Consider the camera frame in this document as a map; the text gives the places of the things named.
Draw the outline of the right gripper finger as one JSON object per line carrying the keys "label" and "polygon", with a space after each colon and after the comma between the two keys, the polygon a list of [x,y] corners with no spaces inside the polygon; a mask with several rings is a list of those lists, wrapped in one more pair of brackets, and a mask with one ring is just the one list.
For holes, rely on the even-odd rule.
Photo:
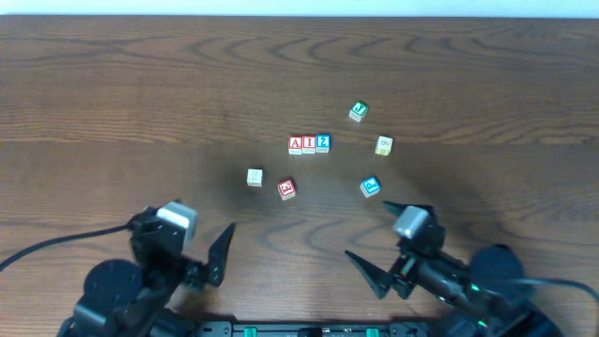
{"label": "right gripper finger", "polygon": [[383,299],[391,288],[391,275],[353,252],[346,250],[344,253],[360,271],[376,298]]}
{"label": "right gripper finger", "polygon": [[[383,201],[383,206],[392,214],[394,214],[396,217],[399,217],[408,207],[410,207],[410,204],[405,204],[405,203],[396,203],[396,202],[391,202],[388,200],[384,200]],[[425,205],[425,204],[413,204],[413,207],[425,210],[428,214],[430,214],[431,216],[435,215],[435,210],[431,205]]]}

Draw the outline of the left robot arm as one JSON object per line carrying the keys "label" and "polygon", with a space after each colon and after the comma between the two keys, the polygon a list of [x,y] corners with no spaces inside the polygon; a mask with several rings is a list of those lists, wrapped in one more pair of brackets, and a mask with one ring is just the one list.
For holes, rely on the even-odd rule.
{"label": "left robot arm", "polygon": [[218,287],[235,231],[230,224],[209,248],[206,263],[183,254],[193,239],[198,212],[174,200],[148,207],[125,225],[135,260],[111,259],[87,274],[73,315],[57,335],[95,337],[196,336],[198,323],[167,304],[179,286],[196,292]]}

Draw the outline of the blue number 2 block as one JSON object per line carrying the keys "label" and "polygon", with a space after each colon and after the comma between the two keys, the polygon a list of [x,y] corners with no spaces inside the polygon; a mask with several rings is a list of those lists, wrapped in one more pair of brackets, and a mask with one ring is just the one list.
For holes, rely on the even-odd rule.
{"label": "blue number 2 block", "polygon": [[317,153],[326,154],[330,151],[330,144],[331,144],[330,135],[328,135],[328,134],[317,135],[315,140],[316,140],[315,151]]}

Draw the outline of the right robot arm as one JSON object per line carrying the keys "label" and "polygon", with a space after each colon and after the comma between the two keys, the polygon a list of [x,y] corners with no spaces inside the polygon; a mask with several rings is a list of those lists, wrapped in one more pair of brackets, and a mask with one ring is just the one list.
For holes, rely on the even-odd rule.
{"label": "right robot arm", "polygon": [[515,253],[496,244],[479,250],[467,264],[446,254],[446,229],[434,208],[386,201],[397,216],[399,257],[385,271],[350,251],[345,254],[378,299],[390,290],[407,300],[421,287],[452,308],[430,326],[431,336],[561,336],[531,302],[534,287],[518,284],[524,269]]}

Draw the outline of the red letter A block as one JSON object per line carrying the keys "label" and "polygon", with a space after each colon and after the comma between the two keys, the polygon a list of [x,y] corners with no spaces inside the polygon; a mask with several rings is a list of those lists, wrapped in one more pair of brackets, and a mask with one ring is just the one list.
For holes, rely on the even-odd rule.
{"label": "red letter A block", "polygon": [[287,143],[288,153],[291,155],[302,154],[302,136],[290,136]]}

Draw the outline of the red letter I block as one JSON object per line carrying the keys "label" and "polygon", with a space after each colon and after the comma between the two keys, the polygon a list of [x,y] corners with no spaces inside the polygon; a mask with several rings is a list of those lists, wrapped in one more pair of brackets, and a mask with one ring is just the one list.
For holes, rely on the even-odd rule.
{"label": "red letter I block", "polygon": [[314,154],[316,152],[316,135],[301,137],[301,152],[303,154]]}

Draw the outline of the yellow picture wooden block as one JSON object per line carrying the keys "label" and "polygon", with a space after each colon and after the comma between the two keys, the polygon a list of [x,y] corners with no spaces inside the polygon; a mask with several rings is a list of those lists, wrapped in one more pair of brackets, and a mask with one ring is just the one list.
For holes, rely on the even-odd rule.
{"label": "yellow picture wooden block", "polygon": [[375,153],[383,156],[388,156],[391,153],[393,138],[379,136],[375,146]]}

